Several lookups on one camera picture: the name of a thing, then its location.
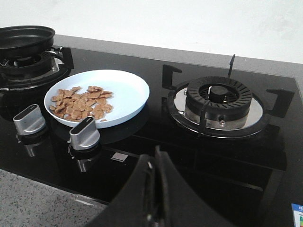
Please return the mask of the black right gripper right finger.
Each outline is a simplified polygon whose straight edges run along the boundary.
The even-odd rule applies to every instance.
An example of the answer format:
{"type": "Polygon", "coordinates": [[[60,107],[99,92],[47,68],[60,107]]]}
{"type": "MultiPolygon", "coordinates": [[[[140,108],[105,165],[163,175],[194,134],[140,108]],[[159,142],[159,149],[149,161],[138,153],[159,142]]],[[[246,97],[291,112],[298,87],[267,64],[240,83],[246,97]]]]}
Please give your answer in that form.
{"type": "Polygon", "coordinates": [[[200,199],[172,163],[169,155],[155,148],[157,174],[161,188],[160,225],[162,227],[232,227],[200,199]]]}

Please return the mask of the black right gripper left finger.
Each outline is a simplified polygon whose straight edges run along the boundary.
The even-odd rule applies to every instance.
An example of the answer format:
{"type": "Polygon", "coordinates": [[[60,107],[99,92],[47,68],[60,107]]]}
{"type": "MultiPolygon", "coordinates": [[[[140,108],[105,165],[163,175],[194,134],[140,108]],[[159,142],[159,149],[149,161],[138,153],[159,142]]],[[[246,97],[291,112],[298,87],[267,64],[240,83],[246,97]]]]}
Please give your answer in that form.
{"type": "Polygon", "coordinates": [[[156,164],[148,155],[138,162],[118,195],[86,226],[88,227],[153,227],[156,164]]]}

